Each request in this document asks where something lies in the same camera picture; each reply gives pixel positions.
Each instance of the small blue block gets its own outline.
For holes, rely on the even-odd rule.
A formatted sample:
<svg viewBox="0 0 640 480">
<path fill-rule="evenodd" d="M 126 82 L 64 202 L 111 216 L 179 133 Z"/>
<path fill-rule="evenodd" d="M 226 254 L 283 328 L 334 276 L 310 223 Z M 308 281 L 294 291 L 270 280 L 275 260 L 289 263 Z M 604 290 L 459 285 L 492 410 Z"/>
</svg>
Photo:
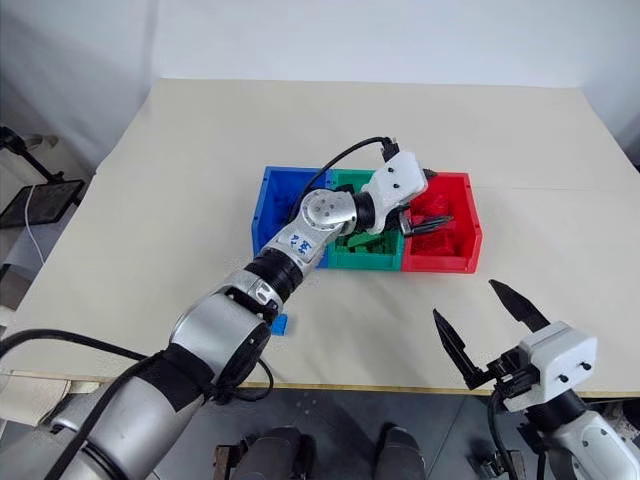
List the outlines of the small blue block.
<svg viewBox="0 0 640 480">
<path fill-rule="evenodd" d="M 287 317 L 286 313 L 281 313 L 276 317 L 276 319 L 271 324 L 271 333 L 273 335 L 283 336 L 287 331 Z"/>
</svg>

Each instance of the red object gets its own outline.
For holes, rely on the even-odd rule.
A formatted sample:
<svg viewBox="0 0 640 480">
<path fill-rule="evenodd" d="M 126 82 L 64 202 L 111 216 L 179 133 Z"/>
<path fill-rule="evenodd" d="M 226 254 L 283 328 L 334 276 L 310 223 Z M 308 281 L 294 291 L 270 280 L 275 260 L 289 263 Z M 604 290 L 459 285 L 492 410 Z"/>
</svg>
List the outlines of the red object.
<svg viewBox="0 0 640 480">
<path fill-rule="evenodd" d="M 474 273 L 482 230 L 466 173 L 438 173 L 429 188 L 409 205 L 412 225 L 435 215 L 453 220 L 433 233 L 409 237 L 404 246 L 405 272 Z"/>
</svg>

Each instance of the plastic bin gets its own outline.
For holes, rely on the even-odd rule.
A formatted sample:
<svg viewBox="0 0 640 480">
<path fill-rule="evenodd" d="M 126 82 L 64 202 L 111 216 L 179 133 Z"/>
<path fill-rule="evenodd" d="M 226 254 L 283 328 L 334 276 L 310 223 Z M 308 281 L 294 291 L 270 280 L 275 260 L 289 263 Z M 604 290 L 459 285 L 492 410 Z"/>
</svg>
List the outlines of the plastic bin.
<svg viewBox="0 0 640 480">
<path fill-rule="evenodd" d="M 473 273 L 478 265 L 482 230 L 478 220 L 469 175 L 438 173 L 425 193 L 411 201 L 412 224 L 426 216 L 453 215 L 437 231 L 409 237 L 404 248 L 402 270 L 407 272 Z"/>
<path fill-rule="evenodd" d="M 331 173 L 331 188 L 351 184 L 358 192 L 371 175 L 373 170 L 336 169 Z M 329 245 L 329 268 L 400 270 L 403 249 L 404 239 L 398 231 L 340 237 Z"/>
<path fill-rule="evenodd" d="M 254 256 L 285 226 L 289 209 L 317 171 L 317 168 L 295 167 L 266 167 L 264 169 L 262 187 L 251 223 Z M 328 187 L 329 177 L 330 175 L 325 173 L 318 178 L 313 186 Z M 328 262 L 327 252 L 325 252 L 318 267 L 326 267 Z"/>
</svg>

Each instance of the dark floor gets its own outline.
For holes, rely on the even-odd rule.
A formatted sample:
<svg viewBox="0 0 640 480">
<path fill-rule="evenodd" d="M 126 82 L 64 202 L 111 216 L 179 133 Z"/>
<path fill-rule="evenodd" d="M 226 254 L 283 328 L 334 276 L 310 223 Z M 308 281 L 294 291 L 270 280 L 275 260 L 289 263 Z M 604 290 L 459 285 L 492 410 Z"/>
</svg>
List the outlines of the dark floor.
<svg viewBox="0 0 640 480">
<path fill-rule="evenodd" d="M 523 452 L 528 478 L 535 478 L 537 457 L 516 430 L 523 419 L 505 414 L 498 417 L 498 425 L 507 448 Z M 211 479 L 216 445 L 234 444 L 245 435 L 294 425 L 315 439 L 313 478 L 371 479 L 375 444 L 387 422 L 415 436 L 429 479 L 483 478 L 473 468 L 475 456 L 493 451 L 483 399 L 319 390 L 276 390 L 258 403 L 203 407 L 156 474 L 161 480 Z M 548 469 L 545 478 L 554 478 Z"/>
</svg>

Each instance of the white cable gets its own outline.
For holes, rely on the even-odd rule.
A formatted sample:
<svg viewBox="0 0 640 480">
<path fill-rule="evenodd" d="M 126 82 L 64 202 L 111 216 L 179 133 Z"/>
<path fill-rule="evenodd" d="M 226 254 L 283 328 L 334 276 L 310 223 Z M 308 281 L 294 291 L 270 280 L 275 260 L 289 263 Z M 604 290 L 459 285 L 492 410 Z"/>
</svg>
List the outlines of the white cable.
<svg viewBox="0 0 640 480">
<path fill-rule="evenodd" d="M 27 233 L 29 234 L 29 238 L 31 238 L 33 245 L 36 247 L 36 250 L 38 251 L 38 256 L 40 257 L 40 261 L 42 262 L 42 265 L 44 265 L 44 257 L 42 256 L 42 250 L 40 250 L 40 245 L 38 245 L 38 242 L 36 242 L 36 239 L 33 236 L 33 233 L 31 233 L 31 228 L 29 227 L 29 202 L 31 201 L 31 196 L 33 195 L 33 191 L 35 189 L 36 189 L 36 185 L 31 187 L 31 191 L 29 192 L 29 196 L 27 197 L 27 202 L 24 204 L 24 224 L 27 227 Z"/>
</svg>

